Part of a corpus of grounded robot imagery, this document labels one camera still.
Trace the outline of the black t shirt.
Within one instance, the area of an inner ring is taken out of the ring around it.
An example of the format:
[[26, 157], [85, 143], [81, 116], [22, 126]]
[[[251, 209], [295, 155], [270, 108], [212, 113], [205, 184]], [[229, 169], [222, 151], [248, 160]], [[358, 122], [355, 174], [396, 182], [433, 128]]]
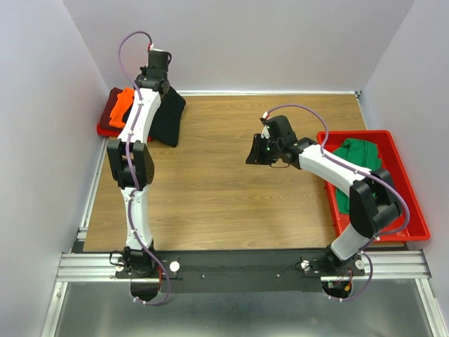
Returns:
[[126, 142], [130, 137], [130, 143], [145, 143], [151, 137], [164, 145], [177, 147], [185, 105], [185, 99], [172, 86], [164, 95], [149, 88], [135, 90], [133, 105], [119, 140]]

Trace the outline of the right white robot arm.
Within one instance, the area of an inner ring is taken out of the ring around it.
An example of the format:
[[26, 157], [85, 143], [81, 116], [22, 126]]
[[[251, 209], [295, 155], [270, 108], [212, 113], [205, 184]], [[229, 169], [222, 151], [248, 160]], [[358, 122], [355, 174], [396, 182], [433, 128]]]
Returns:
[[400, 216], [410, 218], [406, 202], [394, 188], [387, 170], [351, 164], [309, 138], [297, 139], [283, 115], [271, 117], [264, 113], [260, 121], [263, 130], [253, 136], [247, 164], [272, 166], [282, 161], [287, 166], [313, 173], [349, 198], [349, 224], [319, 258], [317, 264], [322, 270], [331, 275], [340, 274], [384, 228]]

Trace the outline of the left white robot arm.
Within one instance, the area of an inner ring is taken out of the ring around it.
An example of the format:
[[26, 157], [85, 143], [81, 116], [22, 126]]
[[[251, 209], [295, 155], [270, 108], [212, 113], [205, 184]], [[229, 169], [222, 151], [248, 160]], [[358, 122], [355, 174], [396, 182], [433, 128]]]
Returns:
[[167, 273], [152, 251], [147, 202], [155, 166], [147, 148], [147, 138], [163, 97], [169, 92], [171, 58], [167, 51], [148, 50], [147, 65], [141, 68], [141, 74], [133, 82], [133, 104], [127, 122], [119, 137], [107, 145], [112, 177], [126, 207], [128, 234], [123, 262], [140, 277], [148, 277], [155, 270]]

